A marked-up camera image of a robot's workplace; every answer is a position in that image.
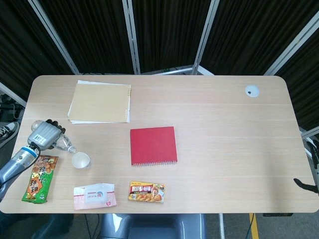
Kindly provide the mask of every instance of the white round hole cover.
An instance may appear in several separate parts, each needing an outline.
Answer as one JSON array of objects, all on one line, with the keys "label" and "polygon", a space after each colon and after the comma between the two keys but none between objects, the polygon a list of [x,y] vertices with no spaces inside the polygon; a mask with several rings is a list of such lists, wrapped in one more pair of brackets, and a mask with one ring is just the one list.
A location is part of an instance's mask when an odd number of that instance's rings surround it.
[{"label": "white round hole cover", "polygon": [[259,89],[257,86],[249,85],[246,87],[245,92],[250,97],[257,97],[259,96]]}]

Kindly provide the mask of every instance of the orange snack package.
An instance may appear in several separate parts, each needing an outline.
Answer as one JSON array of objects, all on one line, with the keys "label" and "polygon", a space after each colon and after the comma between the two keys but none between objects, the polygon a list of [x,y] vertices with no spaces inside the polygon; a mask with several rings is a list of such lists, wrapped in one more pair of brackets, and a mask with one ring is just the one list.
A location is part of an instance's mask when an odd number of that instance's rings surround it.
[{"label": "orange snack package", "polygon": [[58,157],[41,155],[35,162],[22,201],[45,203]]},{"label": "orange snack package", "polygon": [[131,182],[129,200],[163,203],[165,197],[165,184]]}]

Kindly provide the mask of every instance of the beige folder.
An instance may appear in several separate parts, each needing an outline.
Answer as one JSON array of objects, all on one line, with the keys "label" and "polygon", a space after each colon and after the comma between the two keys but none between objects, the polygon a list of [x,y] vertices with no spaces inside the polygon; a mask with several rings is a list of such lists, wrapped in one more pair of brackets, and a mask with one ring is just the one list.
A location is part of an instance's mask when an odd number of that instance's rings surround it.
[{"label": "beige folder", "polygon": [[68,119],[129,122],[131,85],[77,84]]}]

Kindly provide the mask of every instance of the bottle cap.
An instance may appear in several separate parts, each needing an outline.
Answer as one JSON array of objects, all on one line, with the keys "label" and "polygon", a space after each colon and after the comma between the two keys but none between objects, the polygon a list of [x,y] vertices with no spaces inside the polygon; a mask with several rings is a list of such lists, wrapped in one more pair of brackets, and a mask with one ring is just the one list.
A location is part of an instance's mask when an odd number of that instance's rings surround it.
[{"label": "bottle cap", "polygon": [[76,148],[72,145],[71,147],[68,148],[69,153],[76,153]]},{"label": "bottle cap", "polygon": [[32,132],[35,131],[36,128],[38,128],[38,126],[43,122],[43,120],[36,120],[35,122],[33,122],[33,124],[31,125],[31,130]]}]

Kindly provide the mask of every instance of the table leg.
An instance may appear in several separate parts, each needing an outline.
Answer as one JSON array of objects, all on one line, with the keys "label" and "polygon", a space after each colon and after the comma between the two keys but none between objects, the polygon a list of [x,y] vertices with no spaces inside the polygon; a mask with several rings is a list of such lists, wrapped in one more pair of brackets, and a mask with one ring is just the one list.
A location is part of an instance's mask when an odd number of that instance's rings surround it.
[{"label": "table leg", "polygon": [[219,213],[219,233],[220,233],[220,239],[225,239],[225,229],[224,229],[224,218],[223,214]]}]

